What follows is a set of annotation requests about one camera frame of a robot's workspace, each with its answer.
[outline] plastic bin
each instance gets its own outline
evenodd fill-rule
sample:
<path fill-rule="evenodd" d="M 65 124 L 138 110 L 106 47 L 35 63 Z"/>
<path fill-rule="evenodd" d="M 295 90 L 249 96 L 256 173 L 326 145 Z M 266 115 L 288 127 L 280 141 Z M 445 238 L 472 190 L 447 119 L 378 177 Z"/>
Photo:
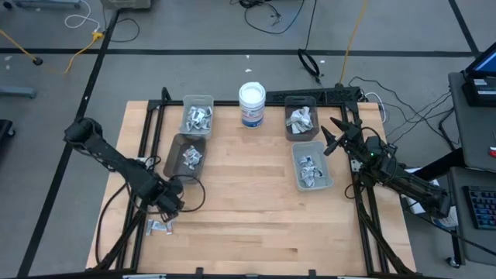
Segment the plastic bin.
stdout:
<path fill-rule="evenodd" d="M 188 131 L 186 127 L 186 121 L 188 120 L 189 109 L 195 106 L 197 108 L 207 109 L 212 108 L 212 116 L 210 116 L 210 129 L 196 129 L 192 128 Z M 181 121 L 181 127 L 179 127 L 179 132 L 184 135 L 194 135 L 202 136 L 207 140 L 212 136 L 212 127 L 214 120 L 214 98 L 208 95 L 186 95 L 183 98 L 183 119 Z"/>
<path fill-rule="evenodd" d="M 329 188 L 334 184 L 334 180 L 329 175 L 327 169 L 326 156 L 324 155 L 324 143 L 319 141 L 311 141 L 307 143 L 295 143 L 292 147 L 294 175 L 296 177 L 296 186 L 299 191 L 314 191 Z M 308 188 L 305 182 L 301 179 L 301 166 L 298 164 L 298 158 L 303 156 L 311 156 L 313 163 L 318 167 L 324 177 L 315 178 L 315 185 Z"/>
<path fill-rule="evenodd" d="M 286 119 L 291 117 L 293 111 L 301 109 L 304 106 L 310 108 L 310 119 L 313 128 L 307 132 L 294 134 L 291 126 L 286 126 Z M 284 125 L 286 126 L 286 139 L 289 141 L 309 141 L 319 133 L 319 116 L 317 115 L 317 101 L 310 96 L 288 96 L 284 100 Z"/>
<path fill-rule="evenodd" d="M 200 158 L 200 162 L 195 166 L 194 170 L 191 170 L 187 165 L 184 164 L 185 158 L 183 153 L 190 147 L 194 146 L 195 149 L 203 155 Z M 170 145 L 169 155 L 165 161 L 164 175 L 168 178 L 178 175 L 186 174 L 200 179 L 203 170 L 203 163 L 207 156 L 207 141 L 201 136 L 183 135 L 177 134 L 174 136 L 174 140 Z M 190 177 L 178 177 L 183 183 L 196 183 L 196 180 Z"/>

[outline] yellow cable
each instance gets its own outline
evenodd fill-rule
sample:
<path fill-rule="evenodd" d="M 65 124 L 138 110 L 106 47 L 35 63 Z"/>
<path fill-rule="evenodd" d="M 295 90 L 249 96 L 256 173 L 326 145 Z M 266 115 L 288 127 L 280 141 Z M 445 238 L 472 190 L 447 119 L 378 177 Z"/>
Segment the yellow cable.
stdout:
<path fill-rule="evenodd" d="M 7 33 L 5 33 L 2 29 L 0 29 L 0 34 L 2 34 L 10 43 L 13 43 L 17 48 L 19 48 L 25 55 L 29 56 L 29 58 L 36 60 L 36 57 L 31 55 L 31 53 L 27 52 L 22 46 L 20 46 L 13 38 L 11 38 Z"/>
<path fill-rule="evenodd" d="M 353 43 L 353 38 L 355 37 L 355 34 L 357 33 L 358 25 L 362 21 L 363 14 L 365 13 L 365 10 L 367 9 L 368 2 L 369 2 L 369 0 L 363 0 L 362 10 L 360 11 L 360 15 L 358 16 L 358 20 L 356 21 L 355 29 L 353 29 L 353 33 L 351 33 L 350 41 L 348 42 L 348 47 L 346 48 L 346 52 L 344 54 L 343 69 L 341 70 L 341 77 L 339 78 L 340 84 L 343 83 L 344 74 L 346 73 L 346 62 L 348 61 L 348 53 L 350 52 L 351 44 Z"/>
<path fill-rule="evenodd" d="M 69 70 L 71 69 L 72 67 L 72 62 L 74 61 L 74 58 L 76 58 L 77 55 L 85 52 L 88 48 L 90 48 L 97 40 L 101 39 L 103 37 L 103 34 L 102 33 L 98 33 L 98 32 L 93 32 L 93 39 L 91 40 L 91 43 L 88 44 L 84 49 L 82 50 L 79 50 L 72 58 L 71 60 L 69 60 L 69 64 L 67 65 L 67 68 L 65 69 L 65 71 L 62 73 L 62 74 L 67 74 L 69 72 Z"/>

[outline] wooden tabletop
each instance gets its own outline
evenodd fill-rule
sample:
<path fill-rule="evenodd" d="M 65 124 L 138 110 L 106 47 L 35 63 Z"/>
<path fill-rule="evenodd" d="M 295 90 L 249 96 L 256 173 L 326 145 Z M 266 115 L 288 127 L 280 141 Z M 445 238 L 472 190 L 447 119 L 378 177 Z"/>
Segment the wooden tabletop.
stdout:
<path fill-rule="evenodd" d="M 146 104 L 127 104 L 116 147 L 126 157 L 138 153 Z M 359 108 L 363 126 L 376 129 L 385 139 L 377 105 L 363 103 Z M 335 135 L 341 134 L 329 120 L 330 116 L 341 118 L 339 108 L 318 108 L 318 114 L 321 125 Z M 160 175 L 181 116 L 181 106 L 165 108 L 158 149 L 163 160 L 156 167 Z M 152 236 L 143 238 L 139 272 L 192 274 L 196 267 L 204 267 L 206 274 L 304 275 L 316 269 L 318 275 L 366 275 L 357 211 L 354 201 L 343 194 L 351 183 L 343 149 L 337 148 L 326 158 L 334 185 L 301 193 L 296 188 L 292 142 L 284 137 L 284 108 L 267 107 L 263 125 L 246 129 L 240 121 L 239 107 L 218 106 L 212 128 L 201 176 L 207 194 L 205 205 L 197 212 L 181 213 L 173 235 L 153 231 Z M 325 142 L 322 132 L 314 140 Z M 108 179 L 102 205 L 124 182 L 119 174 L 110 174 Z M 374 191 L 384 238 L 405 265 L 415 270 L 398 195 L 381 186 Z M 186 186 L 186 207 L 195 207 L 201 198 L 198 186 Z M 100 257 L 122 232 L 128 200 L 123 191 L 105 213 Z M 160 220 L 155 215 L 147 218 Z M 374 269 L 380 270 L 377 245 L 370 234 L 369 238 Z M 134 236 L 128 251 L 133 244 Z M 95 265 L 94 248 L 95 240 L 88 267 Z M 130 258 L 128 252 L 126 266 Z"/>

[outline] white plastic jar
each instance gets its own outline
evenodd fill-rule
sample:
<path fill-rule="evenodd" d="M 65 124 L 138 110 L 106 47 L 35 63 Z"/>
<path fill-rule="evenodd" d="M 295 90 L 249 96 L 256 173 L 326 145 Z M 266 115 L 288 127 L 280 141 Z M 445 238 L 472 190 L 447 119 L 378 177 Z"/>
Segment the white plastic jar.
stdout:
<path fill-rule="evenodd" d="M 241 122 L 246 128 L 257 128 L 264 122 L 265 88 L 258 82 L 247 82 L 239 89 Z"/>

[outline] laptop screen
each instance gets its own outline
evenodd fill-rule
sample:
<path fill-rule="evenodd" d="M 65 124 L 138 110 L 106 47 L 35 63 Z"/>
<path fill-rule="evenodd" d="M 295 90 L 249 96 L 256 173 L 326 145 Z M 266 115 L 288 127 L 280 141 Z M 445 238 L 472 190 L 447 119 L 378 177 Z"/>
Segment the laptop screen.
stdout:
<path fill-rule="evenodd" d="M 496 50 L 474 67 L 475 71 L 496 73 Z"/>

